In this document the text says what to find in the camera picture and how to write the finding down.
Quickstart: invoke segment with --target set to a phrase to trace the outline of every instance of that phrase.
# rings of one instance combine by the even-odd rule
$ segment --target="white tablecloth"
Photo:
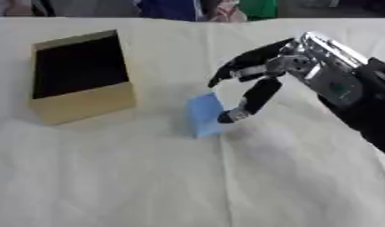
[[[31,44],[114,28],[138,107],[42,125]],[[218,67],[308,30],[385,60],[385,19],[0,19],[0,226],[385,227],[385,157],[294,78],[257,116],[192,138],[185,101]],[[248,86],[216,92],[233,106]]]

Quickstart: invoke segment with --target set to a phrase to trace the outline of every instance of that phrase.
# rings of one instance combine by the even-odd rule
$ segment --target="cardboard box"
[[[136,105],[115,30],[37,43],[30,105],[60,124]]]

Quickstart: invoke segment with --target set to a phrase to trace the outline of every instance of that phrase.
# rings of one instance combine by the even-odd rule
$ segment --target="person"
[[[31,4],[20,0],[0,0],[0,17],[31,16]]]

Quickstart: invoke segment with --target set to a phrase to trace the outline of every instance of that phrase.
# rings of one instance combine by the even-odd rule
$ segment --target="blue sponge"
[[[200,138],[221,132],[223,129],[221,124],[217,122],[217,117],[223,110],[223,106],[215,93],[188,100],[187,113],[195,137]]]

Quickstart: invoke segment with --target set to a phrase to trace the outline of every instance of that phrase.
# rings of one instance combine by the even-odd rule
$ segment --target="metallic robotic hand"
[[[258,81],[218,121],[233,123],[256,114],[281,88],[278,78],[285,74],[314,90],[342,121],[385,151],[385,63],[315,32],[246,52],[222,66],[210,88],[233,78]]]

